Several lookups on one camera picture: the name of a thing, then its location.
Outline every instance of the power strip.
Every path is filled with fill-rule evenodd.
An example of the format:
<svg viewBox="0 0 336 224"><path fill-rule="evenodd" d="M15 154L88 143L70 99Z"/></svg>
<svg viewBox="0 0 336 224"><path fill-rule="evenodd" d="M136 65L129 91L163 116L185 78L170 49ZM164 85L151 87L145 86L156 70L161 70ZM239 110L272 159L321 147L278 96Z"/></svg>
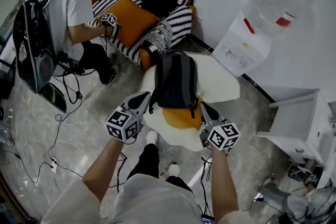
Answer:
<svg viewBox="0 0 336 224"><path fill-rule="evenodd" d="M58 161L57 159L54 158L54 160L52 161L53 168L51 169L54 173L57 173L57 167L58 167L57 164L58 164Z"/></svg>

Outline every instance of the white cabinet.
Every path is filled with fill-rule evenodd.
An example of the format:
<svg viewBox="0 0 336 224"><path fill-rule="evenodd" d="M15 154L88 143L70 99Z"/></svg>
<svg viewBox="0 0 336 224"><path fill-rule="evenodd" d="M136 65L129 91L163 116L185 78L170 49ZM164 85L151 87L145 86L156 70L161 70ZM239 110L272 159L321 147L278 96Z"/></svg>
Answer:
<svg viewBox="0 0 336 224"><path fill-rule="evenodd" d="M330 125L332 112L320 91L270 105L278 108L269 132L258 132L286 152L293 160L315 159L324 166L334 152L334 130Z"/></svg>

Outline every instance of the hand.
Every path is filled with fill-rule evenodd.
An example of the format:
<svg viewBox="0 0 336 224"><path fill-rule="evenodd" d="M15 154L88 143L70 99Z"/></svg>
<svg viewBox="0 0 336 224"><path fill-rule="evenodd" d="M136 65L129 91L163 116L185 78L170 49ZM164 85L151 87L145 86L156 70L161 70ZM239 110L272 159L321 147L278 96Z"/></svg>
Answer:
<svg viewBox="0 0 336 224"><path fill-rule="evenodd" d="M107 26L106 27L106 34L107 34L108 37L112 36L113 31L114 31L114 27L113 26Z"/></svg>
<svg viewBox="0 0 336 224"><path fill-rule="evenodd" d="M104 37L110 37L113 34L113 31L114 31L113 26L102 25L101 28L102 28L102 32L103 32Z"/></svg>

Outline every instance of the black pants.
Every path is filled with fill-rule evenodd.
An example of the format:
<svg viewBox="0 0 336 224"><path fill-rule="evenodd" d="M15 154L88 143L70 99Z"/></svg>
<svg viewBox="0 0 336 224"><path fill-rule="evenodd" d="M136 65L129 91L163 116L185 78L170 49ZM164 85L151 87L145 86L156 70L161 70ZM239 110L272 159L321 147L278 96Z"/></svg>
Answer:
<svg viewBox="0 0 336 224"><path fill-rule="evenodd" d="M147 145L142 154L140 155L139 162L135 168L131 171L127 180L135 174L144 174L159 178L159 149L154 144ZM192 192L186 183L182 179L176 176L170 176L166 180L168 183L177 187L184 188Z"/></svg>
<svg viewBox="0 0 336 224"><path fill-rule="evenodd" d="M79 67L84 69L96 69L101 83L107 84L112 76L109 58L104 48L90 41L82 42L84 53L79 61Z"/></svg>

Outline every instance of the gray backpack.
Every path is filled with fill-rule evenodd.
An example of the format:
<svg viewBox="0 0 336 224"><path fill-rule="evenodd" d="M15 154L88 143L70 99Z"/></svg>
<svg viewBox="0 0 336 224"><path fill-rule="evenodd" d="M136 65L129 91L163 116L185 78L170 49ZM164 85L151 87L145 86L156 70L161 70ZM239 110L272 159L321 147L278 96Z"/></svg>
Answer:
<svg viewBox="0 0 336 224"><path fill-rule="evenodd" d="M161 108L190 109L194 119L198 105L196 93L197 66L194 59L184 52L172 50L156 64L155 90L149 113L153 114L153 105L157 102Z"/></svg>

